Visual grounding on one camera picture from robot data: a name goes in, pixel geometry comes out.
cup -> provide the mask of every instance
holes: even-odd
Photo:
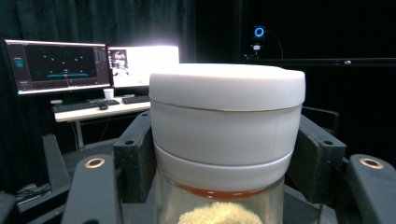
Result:
[[[114,89],[104,89],[103,92],[107,100],[114,100]]]

computer mouse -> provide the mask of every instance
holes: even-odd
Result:
[[[100,110],[107,110],[108,109],[108,105],[106,105],[106,104],[99,105],[99,109]]]

desk leg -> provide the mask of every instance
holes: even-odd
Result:
[[[77,132],[77,140],[78,140],[78,148],[84,148],[84,140],[82,139],[81,125],[79,120],[75,121],[76,132]]]

keyboard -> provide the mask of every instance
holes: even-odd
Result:
[[[122,97],[121,99],[125,105],[149,102],[149,96],[147,96],[147,95],[128,96],[128,97]]]
[[[67,112],[67,111],[74,111],[80,109],[89,109],[99,107],[99,105],[106,104],[106,105],[119,105],[120,102],[117,100],[99,100],[99,101],[87,101],[87,102],[80,102],[68,105],[55,105],[52,107],[52,111],[54,113],[60,112]]]

orange liquid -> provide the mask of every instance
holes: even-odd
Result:
[[[264,193],[268,189],[256,189],[249,191],[215,191],[211,189],[197,189],[189,186],[178,185],[179,188],[186,190],[191,194],[195,194],[201,197],[215,199],[215,200],[237,200],[237,199],[246,199],[251,196]]]

